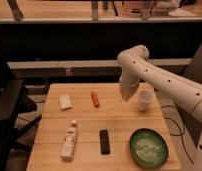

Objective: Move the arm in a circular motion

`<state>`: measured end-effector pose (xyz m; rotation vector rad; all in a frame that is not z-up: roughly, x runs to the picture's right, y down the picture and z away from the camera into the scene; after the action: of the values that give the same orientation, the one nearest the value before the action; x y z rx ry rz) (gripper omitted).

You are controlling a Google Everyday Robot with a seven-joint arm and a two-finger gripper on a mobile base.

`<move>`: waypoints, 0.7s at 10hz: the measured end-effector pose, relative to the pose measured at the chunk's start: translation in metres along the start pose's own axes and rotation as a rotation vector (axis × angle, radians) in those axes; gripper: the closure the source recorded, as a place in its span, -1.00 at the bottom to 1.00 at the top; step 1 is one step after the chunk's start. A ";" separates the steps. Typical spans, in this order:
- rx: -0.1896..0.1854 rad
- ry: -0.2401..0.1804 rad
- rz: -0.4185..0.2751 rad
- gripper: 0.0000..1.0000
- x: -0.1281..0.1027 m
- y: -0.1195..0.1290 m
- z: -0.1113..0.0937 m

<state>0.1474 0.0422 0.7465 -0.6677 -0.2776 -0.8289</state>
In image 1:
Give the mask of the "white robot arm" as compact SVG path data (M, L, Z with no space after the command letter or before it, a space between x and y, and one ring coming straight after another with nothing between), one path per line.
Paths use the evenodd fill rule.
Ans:
M202 84L178 76L148 62L149 51L137 45L118 54L122 69L119 79L122 98L128 101L137 91L140 80L163 91L176 104L202 123ZM194 160L193 171L202 171L202 131Z

